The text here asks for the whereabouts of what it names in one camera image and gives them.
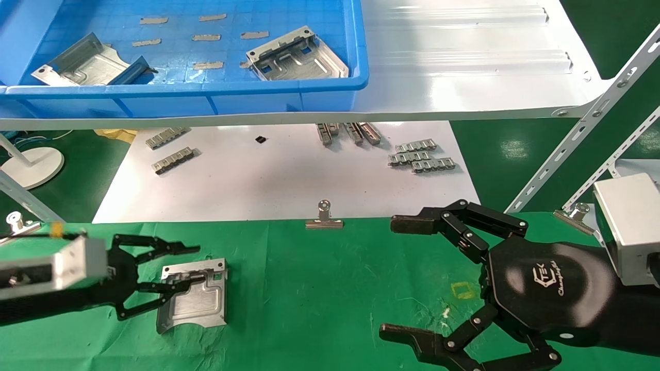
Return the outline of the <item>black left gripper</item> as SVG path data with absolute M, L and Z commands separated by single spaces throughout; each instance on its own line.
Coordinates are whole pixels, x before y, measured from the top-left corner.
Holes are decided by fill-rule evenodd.
M 151 250 L 134 257 L 120 248 L 121 246 L 150 247 Z M 161 308 L 175 294 L 186 293 L 193 284 L 202 282 L 205 277 L 196 275 L 191 279 L 179 280 L 174 283 L 137 282 L 137 265 L 166 255 L 195 254 L 200 249 L 200 246 L 186 246 L 183 242 L 165 241 L 159 237 L 132 234 L 114 235 L 112 246 L 108 251 L 109 273 L 102 284 L 104 300 L 115 308 L 119 321 L 125 321 Z M 158 294 L 159 298 L 132 308 L 125 308 L 125 301 L 133 293 Z

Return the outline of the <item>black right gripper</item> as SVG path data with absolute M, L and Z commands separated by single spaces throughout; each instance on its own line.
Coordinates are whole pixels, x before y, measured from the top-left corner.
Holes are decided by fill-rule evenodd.
M 604 340 L 603 324 L 621 282 L 606 252 L 575 243 L 504 241 L 493 247 L 472 227 L 500 238 L 525 237 L 528 224 L 509 214 L 457 200 L 447 207 L 424 207 L 417 215 L 394 215 L 396 234 L 441 234 L 470 261 L 488 256 L 491 295 L 502 317 L 521 333 L 573 347 L 594 347 Z M 484 305 L 449 336 L 415 327 L 381 324 L 384 341 L 412 348 L 417 361 L 448 370 L 551 370 L 563 358 L 543 338 L 524 335 L 530 351 L 483 363 L 465 348 L 498 318 L 498 308 Z

